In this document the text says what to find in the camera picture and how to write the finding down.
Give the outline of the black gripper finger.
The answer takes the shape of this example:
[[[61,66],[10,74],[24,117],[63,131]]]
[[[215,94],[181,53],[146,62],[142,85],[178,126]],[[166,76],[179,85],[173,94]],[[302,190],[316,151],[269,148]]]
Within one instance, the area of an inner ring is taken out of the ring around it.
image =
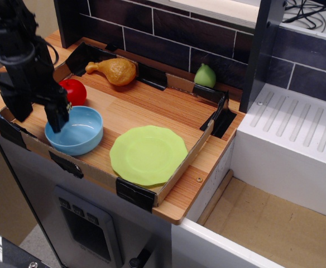
[[[5,97],[4,102],[13,116],[24,122],[33,111],[32,103],[26,97]]]
[[[45,105],[47,121],[54,133],[59,133],[69,120],[70,103],[48,103]]]

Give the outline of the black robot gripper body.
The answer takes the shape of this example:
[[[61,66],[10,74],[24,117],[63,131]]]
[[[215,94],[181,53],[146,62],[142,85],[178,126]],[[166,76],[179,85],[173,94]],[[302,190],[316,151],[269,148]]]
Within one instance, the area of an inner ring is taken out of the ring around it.
[[[47,42],[38,35],[0,35],[0,92],[5,97],[26,97],[31,103],[70,103],[66,91],[54,80]]]

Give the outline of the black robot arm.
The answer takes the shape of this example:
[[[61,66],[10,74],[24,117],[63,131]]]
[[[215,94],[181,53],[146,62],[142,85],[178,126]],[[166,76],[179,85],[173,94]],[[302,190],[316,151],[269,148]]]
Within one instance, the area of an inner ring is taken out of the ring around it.
[[[66,90],[54,80],[50,44],[36,35],[35,15],[23,1],[0,1],[0,94],[14,117],[23,122],[32,104],[45,108],[47,121],[58,133],[69,120]]]

